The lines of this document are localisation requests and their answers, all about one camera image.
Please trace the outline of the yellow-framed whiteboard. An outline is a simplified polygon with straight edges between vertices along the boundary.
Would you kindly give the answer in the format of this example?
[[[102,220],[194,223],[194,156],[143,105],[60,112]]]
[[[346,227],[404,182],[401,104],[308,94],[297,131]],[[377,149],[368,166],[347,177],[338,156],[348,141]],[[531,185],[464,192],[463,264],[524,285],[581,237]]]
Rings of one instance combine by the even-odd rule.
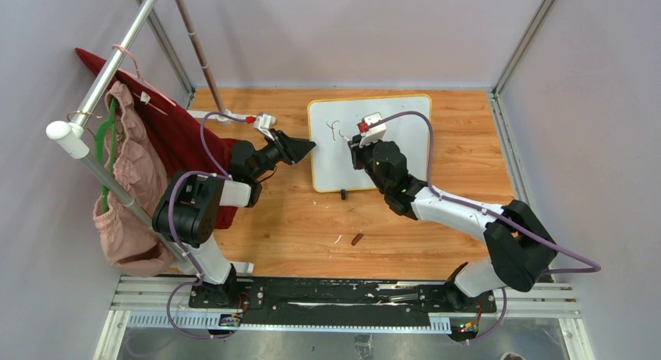
[[[355,170],[348,142],[361,136],[359,125],[372,124],[404,111],[426,117],[397,117],[368,131],[367,140],[393,141],[405,155],[408,172],[427,179],[431,97],[426,94],[316,100],[308,106],[309,139],[312,149],[313,188],[317,192],[369,190],[375,185],[364,170]]]

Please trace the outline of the brown marker cap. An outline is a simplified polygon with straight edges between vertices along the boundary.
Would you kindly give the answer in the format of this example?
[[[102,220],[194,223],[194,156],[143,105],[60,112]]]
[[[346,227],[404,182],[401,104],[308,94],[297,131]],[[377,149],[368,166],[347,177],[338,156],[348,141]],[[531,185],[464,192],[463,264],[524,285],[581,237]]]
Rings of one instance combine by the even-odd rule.
[[[363,233],[358,233],[352,240],[351,240],[351,245],[355,246],[357,243],[363,238],[364,234]]]

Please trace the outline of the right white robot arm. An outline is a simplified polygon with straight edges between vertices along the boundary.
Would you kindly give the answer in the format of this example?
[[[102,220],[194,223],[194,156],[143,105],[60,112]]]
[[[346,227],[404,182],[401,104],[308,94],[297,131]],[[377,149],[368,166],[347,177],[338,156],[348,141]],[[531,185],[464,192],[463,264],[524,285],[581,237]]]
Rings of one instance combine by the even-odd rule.
[[[444,192],[408,171],[405,155],[391,141],[348,141],[352,166],[364,171],[397,215],[459,230],[486,245],[488,256],[458,266],[434,298],[455,311],[499,288],[528,292],[556,258],[555,242],[527,203],[480,203]]]

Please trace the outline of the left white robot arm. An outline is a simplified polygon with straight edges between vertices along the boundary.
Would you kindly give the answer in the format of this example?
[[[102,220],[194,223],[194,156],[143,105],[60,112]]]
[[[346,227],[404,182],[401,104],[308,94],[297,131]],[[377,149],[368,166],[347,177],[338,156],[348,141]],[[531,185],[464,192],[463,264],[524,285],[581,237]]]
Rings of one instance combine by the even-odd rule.
[[[251,263],[229,261],[213,236],[219,210],[253,207],[266,173],[278,164],[297,164],[315,147],[312,140],[269,129],[260,149],[246,140],[231,149],[228,176],[202,171],[178,171],[152,215],[152,228],[182,248],[196,272],[194,292],[214,308],[229,308],[240,297],[238,275],[251,272]]]

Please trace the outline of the pink garment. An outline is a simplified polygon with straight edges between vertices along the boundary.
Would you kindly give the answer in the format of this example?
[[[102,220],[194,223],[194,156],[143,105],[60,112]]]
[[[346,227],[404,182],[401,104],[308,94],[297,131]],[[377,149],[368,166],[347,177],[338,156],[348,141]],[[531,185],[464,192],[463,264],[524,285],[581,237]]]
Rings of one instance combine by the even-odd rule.
[[[112,141],[116,142],[114,162],[104,165],[113,168],[113,176],[120,186],[152,214],[168,187],[168,174],[136,113],[129,88],[123,83],[114,83],[105,101],[107,105],[112,101],[116,103],[117,129],[115,134],[104,138],[106,150],[110,150]],[[93,219],[105,259],[120,272],[134,277],[152,277],[176,263],[175,256],[157,234],[124,207],[113,192],[108,194],[107,209],[103,199],[97,199]]]

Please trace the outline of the pink hanger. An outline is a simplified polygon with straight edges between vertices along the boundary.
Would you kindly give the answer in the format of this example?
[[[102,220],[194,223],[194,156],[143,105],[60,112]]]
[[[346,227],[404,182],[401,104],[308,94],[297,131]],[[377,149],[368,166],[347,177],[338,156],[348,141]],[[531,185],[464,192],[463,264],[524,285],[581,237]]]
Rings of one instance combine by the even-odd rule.
[[[129,74],[132,78],[134,78],[134,80],[142,83],[146,88],[153,91],[156,95],[160,96],[163,100],[167,101],[171,106],[176,106],[177,105],[172,99],[170,99],[169,97],[164,95],[155,86],[153,86],[151,83],[149,83],[145,79],[145,77],[142,75],[142,73],[140,71],[140,68],[138,66],[138,63],[137,63],[137,60],[136,60],[135,56],[133,55],[133,53],[130,50],[128,50],[127,48],[121,46],[120,44],[113,44],[112,47],[116,50],[119,50],[121,53],[127,55],[130,58],[130,60],[133,64],[134,73],[127,72],[127,74]]]

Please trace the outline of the green hanger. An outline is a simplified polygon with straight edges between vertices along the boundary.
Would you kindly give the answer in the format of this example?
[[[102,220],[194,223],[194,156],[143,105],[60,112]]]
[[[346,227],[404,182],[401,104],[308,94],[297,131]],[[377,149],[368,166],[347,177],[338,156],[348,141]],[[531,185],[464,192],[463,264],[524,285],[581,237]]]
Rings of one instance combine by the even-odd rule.
[[[95,157],[100,164],[103,164],[110,174],[114,171],[116,155],[116,111],[118,102],[115,97],[111,97],[108,108],[108,117],[102,121],[94,137]]]

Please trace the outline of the metal clothes rack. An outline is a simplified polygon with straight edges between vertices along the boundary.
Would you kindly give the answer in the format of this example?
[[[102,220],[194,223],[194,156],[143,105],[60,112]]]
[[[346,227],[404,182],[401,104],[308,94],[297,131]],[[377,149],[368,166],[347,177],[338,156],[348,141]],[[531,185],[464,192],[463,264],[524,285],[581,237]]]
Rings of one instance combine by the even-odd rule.
[[[107,261],[125,274],[151,277],[183,261],[181,249],[152,228],[151,216],[178,169],[219,173],[229,165],[236,139],[221,138],[149,84],[121,68],[157,0],[143,0],[133,24],[109,59],[82,48],[76,54],[96,79],[72,121],[46,128],[72,158],[86,161],[104,194],[94,220]],[[106,103],[113,133],[101,136],[108,160],[100,162],[82,139],[97,103]]]

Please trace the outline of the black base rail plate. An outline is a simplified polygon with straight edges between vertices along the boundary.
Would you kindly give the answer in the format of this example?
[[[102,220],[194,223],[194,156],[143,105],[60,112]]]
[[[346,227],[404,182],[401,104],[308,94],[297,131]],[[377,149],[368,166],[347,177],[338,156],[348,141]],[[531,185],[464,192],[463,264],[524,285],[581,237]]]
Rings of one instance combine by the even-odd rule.
[[[492,291],[448,298],[441,281],[303,277],[240,277],[234,294],[202,284],[191,289],[192,309],[225,309],[240,326],[293,330],[458,333],[467,322],[495,313]]]

